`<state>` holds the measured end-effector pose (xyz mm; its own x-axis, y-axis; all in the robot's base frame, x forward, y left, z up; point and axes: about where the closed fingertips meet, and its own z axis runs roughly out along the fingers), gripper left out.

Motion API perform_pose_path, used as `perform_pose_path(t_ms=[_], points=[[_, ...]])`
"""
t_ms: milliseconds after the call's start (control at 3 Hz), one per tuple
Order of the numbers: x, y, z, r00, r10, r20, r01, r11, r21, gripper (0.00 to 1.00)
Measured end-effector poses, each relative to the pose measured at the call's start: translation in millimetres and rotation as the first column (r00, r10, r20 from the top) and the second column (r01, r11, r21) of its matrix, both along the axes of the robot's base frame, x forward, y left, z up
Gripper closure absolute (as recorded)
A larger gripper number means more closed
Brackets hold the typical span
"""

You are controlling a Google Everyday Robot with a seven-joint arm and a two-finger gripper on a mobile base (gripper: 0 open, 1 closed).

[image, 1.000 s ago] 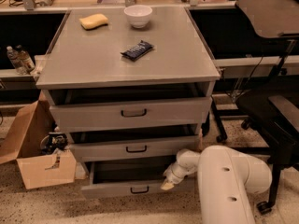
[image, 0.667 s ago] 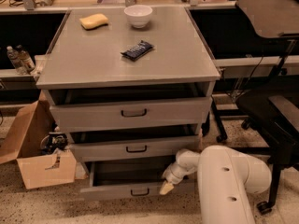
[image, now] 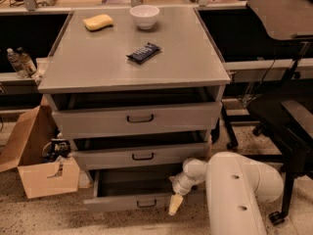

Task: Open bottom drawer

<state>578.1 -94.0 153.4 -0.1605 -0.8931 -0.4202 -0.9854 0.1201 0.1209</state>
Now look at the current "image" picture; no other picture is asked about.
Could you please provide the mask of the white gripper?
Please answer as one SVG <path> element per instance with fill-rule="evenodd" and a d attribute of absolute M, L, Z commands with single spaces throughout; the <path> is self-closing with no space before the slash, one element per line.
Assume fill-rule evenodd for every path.
<path fill-rule="evenodd" d="M 188 176 L 185 172 L 170 176 L 169 180 L 172 183 L 172 190 L 175 194 L 170 198 L 168 214 L 174 215 L 177 213 L 183 202 L 182 196 L 186 196 L 192 190 L 193 186 L 199 184 L 199 181 L 194 177 Z"/>

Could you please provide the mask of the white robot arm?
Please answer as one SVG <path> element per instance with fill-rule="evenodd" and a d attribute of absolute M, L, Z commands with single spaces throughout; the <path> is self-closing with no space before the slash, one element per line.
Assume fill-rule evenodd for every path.
<path fill-rule="evenodd" d="M 217 153 L 207 162 L 186 159 L 171 182 L 170 215 L 194 186 L 205 184 L 210 235 L 267 235 L 258 204 L 276 201 L 284 190 L 282 176 L 272 166 L 231 152 Z"/>

